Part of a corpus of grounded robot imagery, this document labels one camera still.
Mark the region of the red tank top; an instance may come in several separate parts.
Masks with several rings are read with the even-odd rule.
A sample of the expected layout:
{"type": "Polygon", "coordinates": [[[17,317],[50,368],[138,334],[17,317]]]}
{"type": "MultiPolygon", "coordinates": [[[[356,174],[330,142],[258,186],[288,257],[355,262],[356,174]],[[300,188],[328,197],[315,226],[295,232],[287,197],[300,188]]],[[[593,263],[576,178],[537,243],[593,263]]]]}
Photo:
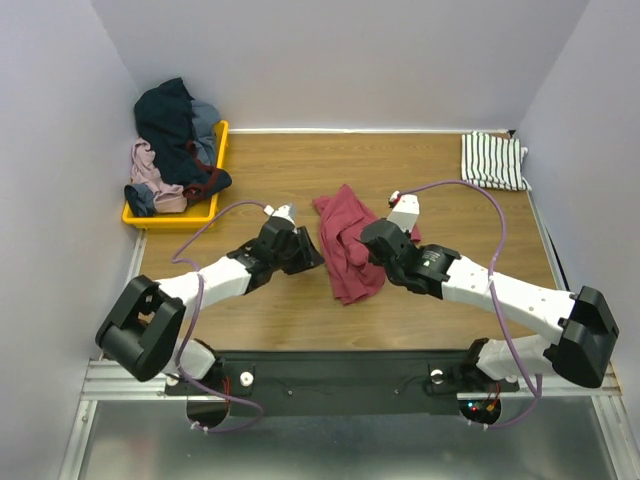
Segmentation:
{"type": "Polygon", "coordinates": [[[349,185],[312,200],[319,214],[319,239],[333,297],[344,306],[376,295],[386,281],[382,267],[369,262],[362,230],[378,220],[349,185]]]}

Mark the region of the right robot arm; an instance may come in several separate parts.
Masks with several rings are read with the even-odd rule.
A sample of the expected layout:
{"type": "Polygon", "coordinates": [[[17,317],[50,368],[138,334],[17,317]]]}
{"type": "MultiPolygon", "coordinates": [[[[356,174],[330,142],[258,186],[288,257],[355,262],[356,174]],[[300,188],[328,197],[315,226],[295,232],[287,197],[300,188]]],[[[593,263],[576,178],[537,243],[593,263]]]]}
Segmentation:
{"type": "Polygon", "coordinates": [[[388,280],[419,295],[462,303],[514,321],[531,335],[480,340],[460,366],[463,384],[482,390],[494,380],[555,373],[585,388],[602,385],[619,328],[604,295],[536,286],[486,268],[440,245],[415,245],[395,223],[380,219],[360,237],[388,280]]]}

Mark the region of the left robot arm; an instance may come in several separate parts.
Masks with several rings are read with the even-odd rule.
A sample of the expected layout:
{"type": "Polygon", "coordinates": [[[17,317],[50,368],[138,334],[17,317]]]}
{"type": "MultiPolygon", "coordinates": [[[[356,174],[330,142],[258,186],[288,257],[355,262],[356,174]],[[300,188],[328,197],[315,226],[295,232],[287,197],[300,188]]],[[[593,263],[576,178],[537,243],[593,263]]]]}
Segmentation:
{"type": "Polygon", "coordinates": [[[188,379],[199,393],[213,393],[223,371],[211,348],[179,336],[183,320],[262,287],[278,271],[294,275],[323,263],[306,228],[272,216],[256,238],[207,267],[159,281],[145,275],[130,280],[95,342],[141,382],[165,373],[188,379]]]}

